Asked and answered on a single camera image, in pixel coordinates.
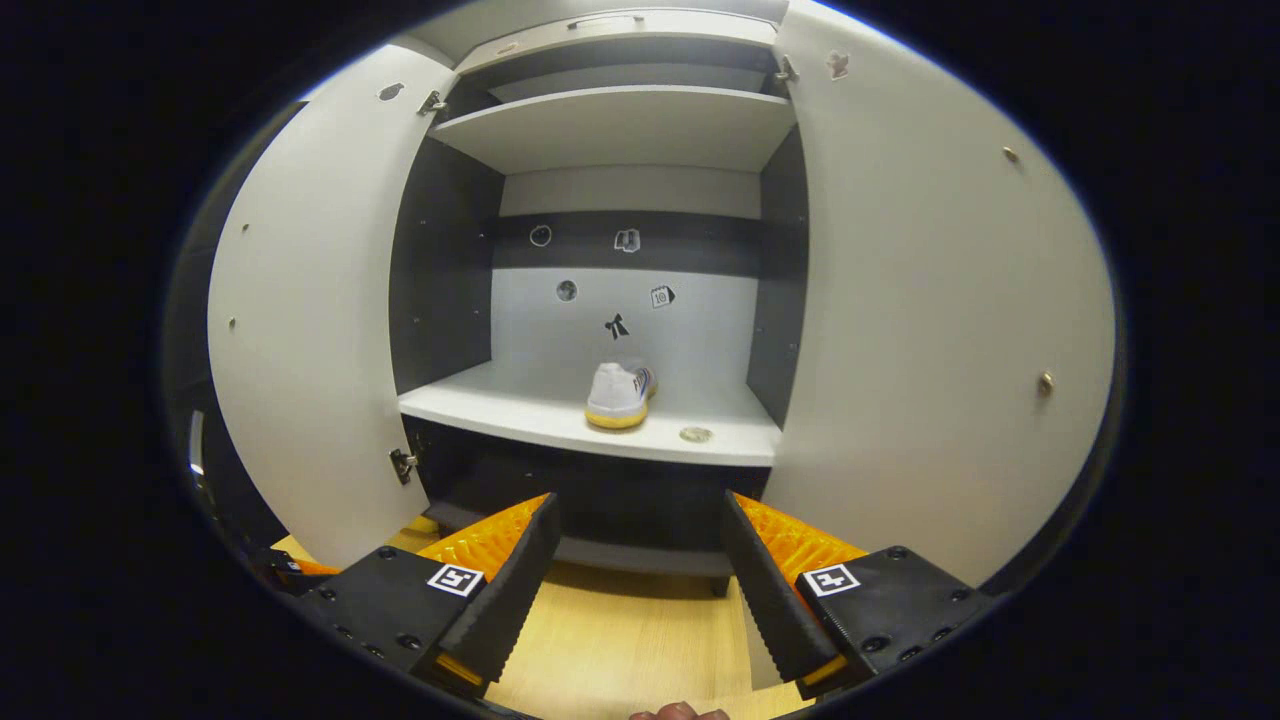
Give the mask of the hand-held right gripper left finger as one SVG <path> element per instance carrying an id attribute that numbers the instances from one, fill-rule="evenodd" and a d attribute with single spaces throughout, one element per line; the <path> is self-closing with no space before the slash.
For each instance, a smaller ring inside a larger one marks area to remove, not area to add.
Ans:
<path id="1" fill-rule="evenodd" d="M 294 598 L 319 630 L 466 698 L 500 679 L 561 543 L 544 493 L 410 552 L 381 546 Z"/>

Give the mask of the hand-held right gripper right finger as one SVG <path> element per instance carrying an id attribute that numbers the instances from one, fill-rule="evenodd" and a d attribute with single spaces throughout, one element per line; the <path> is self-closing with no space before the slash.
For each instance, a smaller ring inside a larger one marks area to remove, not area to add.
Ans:
<path id="1" fill-rule="evenodd" d="M 804 700 L 922 657 L 995 601 L 915 550 L 860 550 L 732 491 L 719 536 L 780 678 Z"/>

